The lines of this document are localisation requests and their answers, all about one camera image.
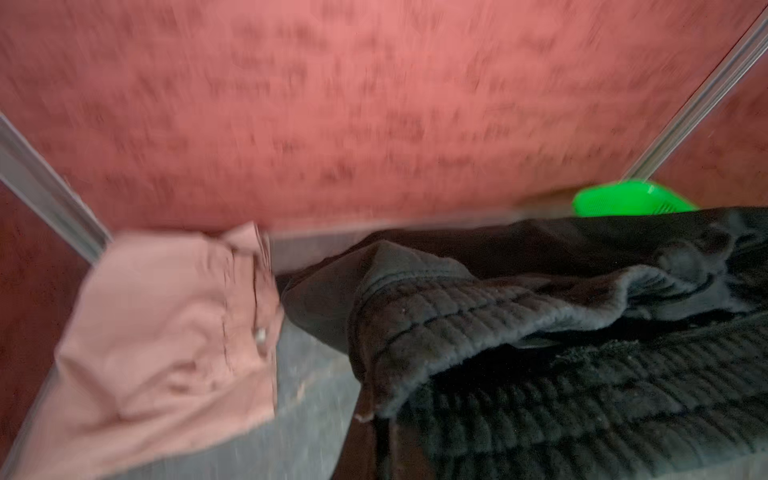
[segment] clothing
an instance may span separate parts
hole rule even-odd
[[[386,232],[283,303],[437,478],[658,476],[768,441],[766,238],[765,209]]]
[[[271,419],[282,321],[254,225],[118,236],[81,288],[14,478],[100,478]]]

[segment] silver metal frame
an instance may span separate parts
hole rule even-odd
[[[768,8],[624,174],[647,180],[768,49]]]
[[[0,180],[87,261],[98,259],[109,232],[3,114]]]

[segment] red panel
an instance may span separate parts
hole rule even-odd
[[[110,227],[414,217],[618,178],[765,0],[25,0],[0,108]]]
[[[88,264],[0,184],[0,463],[53,364]]]
[[[702,207],[768,205],[768,56],[744,75],[654,180]]]

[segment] green plastic container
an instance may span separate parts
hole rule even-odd
[[[579,217],[660,215],[699,210],[673,191],[641,180],[585,188],[576,194],[573,208]]]

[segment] pink cloth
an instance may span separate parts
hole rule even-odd
[[[270,420],[282,321],[254,225],[119,236],[81,288],[14,478],[99,478]]]

